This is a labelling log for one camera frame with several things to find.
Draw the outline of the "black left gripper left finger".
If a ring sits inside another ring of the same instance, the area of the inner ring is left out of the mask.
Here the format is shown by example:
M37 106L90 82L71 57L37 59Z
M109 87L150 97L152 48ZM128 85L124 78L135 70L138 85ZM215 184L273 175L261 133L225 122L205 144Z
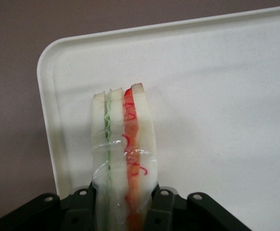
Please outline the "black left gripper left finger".
M92 184L64 199L44 193L0 218L0 231L93 231L95 200Z

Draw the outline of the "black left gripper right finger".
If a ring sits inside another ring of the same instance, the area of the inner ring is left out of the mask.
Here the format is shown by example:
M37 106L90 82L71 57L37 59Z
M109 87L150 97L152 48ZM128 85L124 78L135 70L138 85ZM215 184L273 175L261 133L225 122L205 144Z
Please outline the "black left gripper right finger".
M249 231L245 224L203 192L187 199L156 186L150 208L152 231Z

